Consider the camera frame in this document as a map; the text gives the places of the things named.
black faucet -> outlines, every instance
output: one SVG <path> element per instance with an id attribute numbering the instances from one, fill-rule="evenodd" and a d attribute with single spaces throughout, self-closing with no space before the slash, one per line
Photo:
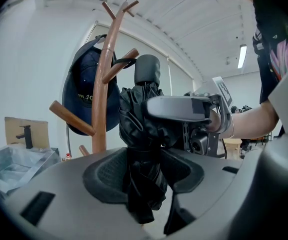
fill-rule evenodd
<path id="1" fill-rule="evenodd" d="M 16 138 L 18 138 L 18 139 L 25 138 L 26 148 L 29 150 L 33 147 L 32 135 L 30 133 L 30 125 L 24 125 L 24 126 L 20 126 L 20 127 L 24 128 L 24 133 L 20 134 L 20 135 L 16 135 Z"/>

person's hand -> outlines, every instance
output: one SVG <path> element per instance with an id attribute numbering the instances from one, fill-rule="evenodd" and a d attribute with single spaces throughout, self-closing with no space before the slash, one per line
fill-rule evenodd
<path id="1" fill-rule="evenodd" d="M 210 120 L 212 121 L 209 125 L 206 126 L 207 130 L 210 132 L 215 132 L 219 129 L 221 124 L 221 118 L 220 115 L 218 115 L 215 111 L 212 109 L 210 110 L 209 115 Z"/>

white ceiling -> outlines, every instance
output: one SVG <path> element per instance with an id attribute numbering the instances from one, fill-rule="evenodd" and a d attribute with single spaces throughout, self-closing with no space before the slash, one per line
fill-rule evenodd
<path id="1" fill-rule="evenodd" d="M 124 1 L 100 0 L 121 5 Z M 245 0 L 138 0 L 131 11 L 172 39 L 203 80 L 258 71 L 252 47 L 256 21 Z M 237 69 L 240 45 L 247 44 L 244 67 Z"/>

wooden coat rack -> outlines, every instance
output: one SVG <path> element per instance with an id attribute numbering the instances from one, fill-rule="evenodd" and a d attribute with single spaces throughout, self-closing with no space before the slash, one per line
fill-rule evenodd
<path id="1" fill-rule="evenodd" d="M 117 15 L 115 15 L 106 2 L 102 3 L 110 17 L 113 19 L 113 22 L 106 36 L 96 71 L 92 101 L 92 126 L 75 116 L 58 101 L 54 101 L 49 107 L 54 114 L 63 119 L 65 122 L 77 128 L 81 132 L 92 136 L 93 153 L 106 150 L 106 109 L 108 83 L 127 65 L 127 62 L 118 63 L 111 68 L 115 43 L 125 12 L 128 12 L 132 17 L 134 17 L 129 10 L 137 4 L 137 0 L 131 4 L 124 2 L 117 12 Z M 123 58 L 134 59 L 138 55 L 138 50 L 132 49 Z M 84 156 L 89 155 L 89 152 L 83 145 L 79 147 L 79 150 Z"/>

black folded umbrella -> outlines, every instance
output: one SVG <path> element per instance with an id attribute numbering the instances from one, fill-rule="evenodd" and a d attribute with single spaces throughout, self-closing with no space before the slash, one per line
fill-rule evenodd
<path id="1" fill-rule="evenodd" d="M 180 123 L 147 118 L 142 106 L 152 97 L 163 95 L 159 89 L 160 63 L 152 55 L 143 55 L 135 65 L 133 89 L 123 88 L 120 95 L 119 134 L 128 145 L 128 171 L 123 191 L 128 193 L 128 210 L 141 223 L 154 220 L 167 190 L 159 163 L 161 145 L 171 147 L 181 136 Z"/>

